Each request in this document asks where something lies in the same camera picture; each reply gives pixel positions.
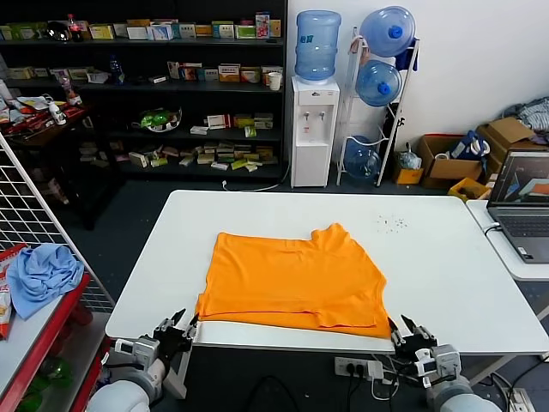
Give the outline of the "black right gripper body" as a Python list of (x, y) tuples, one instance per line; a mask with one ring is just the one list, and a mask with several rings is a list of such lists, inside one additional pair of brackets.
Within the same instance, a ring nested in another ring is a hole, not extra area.
[(422, 341), (420, 336), (404, 336), (406, 341), (402, 346), (395, 346), (395, 358), (398, 361), (411, 363), (418, 360), (416, 352), (420, 349), (428, 349), (435, 347), (436, 344), (426, 344)]

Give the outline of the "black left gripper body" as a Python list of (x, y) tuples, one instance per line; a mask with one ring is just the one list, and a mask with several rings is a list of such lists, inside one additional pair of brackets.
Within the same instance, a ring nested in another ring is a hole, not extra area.
[(189, 351), (192, 345), (192, 338), (185, 331), (172, 326), (156, 328), (153, 338), (159, 342), (158, 355), (162, 361), (171, 361), (176, 354)]

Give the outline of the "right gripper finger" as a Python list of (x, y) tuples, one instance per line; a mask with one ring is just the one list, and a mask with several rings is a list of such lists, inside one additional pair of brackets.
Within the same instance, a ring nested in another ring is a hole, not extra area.
[(401, 315), (401, 319), (414, 336), (420, 336), (426, 344), (436, 344), (437, 338), (423, 325), (416, 324), (411, 318)]
[(390, 336), (391, 336), (392, 343), (395, 346), (402, 346), (403, 344), (405, 344), (406, 341), (403, 338), (403, 336), (401, 335), (400, 330), (399, 330), (398, 326), (396, 325), (396, 323), (391, 318), (388, 318), (388, 322), (389, 322), (389, 327), (390, 327), (390, 331), (391, 331)]

